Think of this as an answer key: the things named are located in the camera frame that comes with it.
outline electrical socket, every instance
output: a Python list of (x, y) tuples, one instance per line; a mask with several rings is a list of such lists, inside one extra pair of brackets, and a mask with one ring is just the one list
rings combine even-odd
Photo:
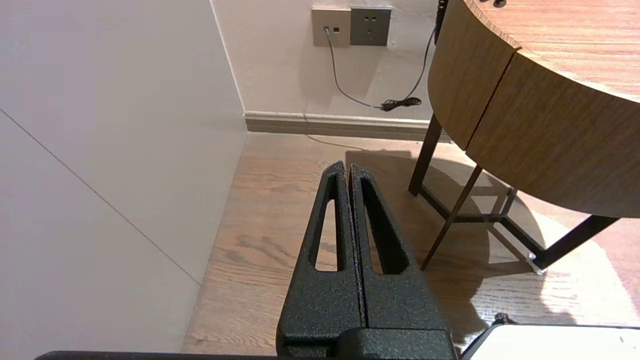
[(351, 45), (387, 46), (390, 8), (351, 8)]
[(311, 9), (314, 46), (329, 46), (324, 28), (329, 28), (333, 47), (351, 43), (351, 9)]

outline table leg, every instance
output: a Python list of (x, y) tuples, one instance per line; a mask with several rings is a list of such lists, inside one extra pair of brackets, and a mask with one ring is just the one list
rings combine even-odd
[(427, 174), (429, 163), (433, 157), (436, 145), (438, 145), (441, 133), (442, 126), (438, 122), (438, 119), (436, 119), (436, 115), (434, 113), (433, 116), (431, 116), (431, 122), (429, 122), (427, 134), (424, 136), (422, 149), (420, 150), (420, 155), (418, 155), (418, 161), (415, 164), (413, 175), (411, 176), (411, 182), (409, 183), (409, 192), (413, 196), (417, 196), (420, 188), (422, 187), (424, 176)]
[(509, 191), (507, 192), (507, 200), (505, 200), (504, 202), (504, 207), (502, 208), (500, 215), (505, 217), (507, 216), (507, 214), (509, 214), (509, 210), (511, 210), (511, 205), (513, 205), (513, 202), (515, 201), (517, 196), (518, 196), (518, 189), (514, 187), (509, 188)]
[(482, 173), (482, 168), (479, 166), (476, 166), (474, 171), (471, 173), (471, 176), (469, 177), (467, 184), (462, 189), (462, 192), (460, 193), (460, 196), (458, 197), (456, 204), (453, 206), (453, 209), (451, 210), (451, 213), (449, 214), (447, 221), (445, 221), (444, 225), (442, 226), (442, 229), (440, 230), (440, 233), (438, 234), (436, 241), (433, 243), (433, 246), (431, 246), (431, 250), (429, 250), (429, 254), (427, 255), (426, 258), (424, 258), (424, 261), (422, 262), (422, 266), (420, 266), (420, 270), (424, 270), (427, 267), (427, 265), (429, 264), (429, 261), (431, 261), (431, 258), (433, 257), (433, 254), (435, 254), (436, 250), (438, 250), (438, 246), (440, 246), (440, 243), (442, 243), (442, 240), (444, 239), (444, 236), (447, 234), (447, 231), (451, 227), (451, 224), (455, 222), (456, 217), (458, 216), (458, 213), (462, 208), (462, 205), (465, 203), (465, 200), (469, 196), (471, 189), (473, 189), (474, 184), (476, 183), (481, 173)]
[(555, 244), (551, 245), (550, 248), (536, 256), (533, 263), (541, 270), (546, 269), (619, 219), (591, 215), (587, 220), (574, 227), (567, 235), (564, 235)]

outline clamp jaw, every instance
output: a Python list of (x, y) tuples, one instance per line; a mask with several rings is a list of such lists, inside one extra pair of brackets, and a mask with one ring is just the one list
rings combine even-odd
[[(334, 200), (337, 271), (316, 270)], [(372, 267), (367, 215), (383, 274)], [(373, 176), (342, 162), (323, 173), (276, 332), (279, 356), (457, 359), (451, 332)]]

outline table frame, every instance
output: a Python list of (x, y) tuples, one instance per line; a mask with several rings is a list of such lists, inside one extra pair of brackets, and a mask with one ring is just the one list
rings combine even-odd
[(573, 228), (568, 234), (564, 235), (560, 240), (555, 242), (555, 244), (551, 245), (548, 249), (544, 249), (535, 239), (533, 239), (529, 234), (527, 234), (518, 224), (516, 224), (513, 219), (509, 218), (509, 210), (511, 209), (511, 205), (513, 201), (516, 199), (518, 194), (518, 190), (511, 187), (508, 190), (507, 199), (504, 203), (504, 207), (500, 213), (491, 213), (491, 214), (480, 214), (480, 215), (469, 215), (469, 214), (458, 214), (465, 200), (469, 196), (471, 189), (474, 187), (477, 178), (483, 171), (483, 168), (480, 166), (476, 166), (467, 181), (467, 184), (462, 189), (458, 200), (456, 201), (453, 208), (449, 211), (444, 204), (438, 198), (427, 189), (422, 182), (424, 181), (424, 177), (427, 174), (427, 170), (429, 168), (429, 163), (433, 158), (433, 152), (435, 151), (436, 145), (438, 145), (438, 140), (440, 139), (440, 134), (442, 133), (442, 126), (440, 125), (438, 119), (435, 114), (431, 117), (431, 122), (429, 123), (429, 127), (427, 129), (427, 133), (424, 137), (424, 142), (422, 143), (422, 149), (420, 150), (420, 155), (418, 156), (418, 161), (415, 164), (415, 168), (413, 170), (413, 175), (411, 178), (411, 182), (409, 184), (409, 192), (413, 196), (421, 195), (427, 202), (436, 210), (438, 214), (442, 218), (445, 219), (445, 224), (442, 226), (438, 237), (436, 238), (433, 246), (429, 250), (429, 254), (426, 256), (424, 261), (422, 262), (421, 270), (424, 270), (431, 258), (435, 254), (438, 246), (442, 243), (447, 231), (451, 227), (453, 223), (456, 222), (475, 222), (475, 223), (496, 223), (499, 222), (502, 224), (515, 238), (522, 243), (531, 254), (529, 254), (529, 258), (532, 260), (534, 266), (536, 266), (540, 270), (544, 270), (549, 267), (551, 264), (560, 260), (563, 256), (567, 255), (569, 252), (576, 249), (578, 246), (587, 242), (587, 240), (594, 237), (600, 231), (606, 229), (609, 225), (615, 223), (620, 218), (613, 217), (603, 217), (599, 215), (591, 215), (585, 221), (583, 221), (580, 225)]

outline cable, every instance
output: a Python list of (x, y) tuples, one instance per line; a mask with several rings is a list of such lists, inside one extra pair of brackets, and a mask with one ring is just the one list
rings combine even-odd
[(340, 84), (338, 84), (338, 75), (335, 73), (335, 57), (333, 56), (333, 46), (331, 45), (331, 35), (329, 34), (329, 28), (327, 28), (326, 26), (324, 27), (324, 33), (326, 33), (326, 39), (329, 41), (329, 50), (331, 51), (331, 64), (333, 65), (333, 79), (335, 80), (335, 86), (338, 88), (338, 90), (340, 90), (340, 92), (344, 96), (346, 96), (348, 99), (351, 99), (352, 101), (355, 101), (358, 104), (368, 106), (374, 109), (382, 109), (382, 106), (367, 104), (366, 102), (355, 99), (354, 97), (349, 96), (346, 92), (342, 91)]
[(413, 86), (409, 94), (403, 100), (389, 99), (383, 102), (382, 104), (380, 104), (380, 106), (375, 106), (375, 105), (367, 104), (364, 101), (355, 99), (354, 97), (344, 92), (340, 87), (340, 84), (338, 83), (338, 75), (335, 70), (335, 56), (333, 55), (333, 45), (331, 43), (331, 34), (329, 32), (329, 27), (325, 26), (324, 33), (326, 34), (327, 41), (329, 41), (329, 50), (331, 51), (331, 64), (333, 66), (333, 80), (335, 80), (335, 86), (338, 88), (338, 91), (340, 91), (340, 93), (342, 93), (342, 95), (347, 97), (349, 100), (352, 100), (354, 102), (357, 102), (358, 104), (361, 104), (370, 108), (380, 109), (382, 111), (391, 111), (397, 108), (398, 106), (416, 106), (416, 105), (422, 104), (422, 100), (420, 100), (418, 97), (411, 97), (411, 95), (418, 88), (418, 85), (420, 85), (420, 82), (422, 81), (424, 71), (426, 70), (426, 67), (427, 67), (427, 55), (429, 54), (429, 47), (431, 46), (431, 41), (433, 39), (433, 34), (435, 34), (435, 31), (436, 29), (433, 28), (433, 31), (431, 32), (431, 36), (429, 36), (429, 42), (427, 43), (427, 48), (424, 51), (424, 59), (422, 61), (422, 70), (420, 71), (420, 76), (418, 77), (418, 80), (415, 82), (415, 85)]
[(357, 147), (357, 146), (350, 146), (350, 145), (343, 145), (341, 143), (332, 143), (332, 142), (326, 142), (326, 141), (322, 141), (320, 139), (314, 138), (313, 136), (309, 135), (309, 134), (305, 134), (305, 136), (307, 138), (310, 138), (311, 140), (315, 141), (315, 142), (319, 142), (319, 143), (323, 143), (326, 145), (333, 145), (333, 146), (337, 146), (337, 147), (343, 147), (345, 149), (354, 149), (354, 150), (360, 150), (360, 151), (367, 151), (367, 149), (364, 149), (362, 147)]

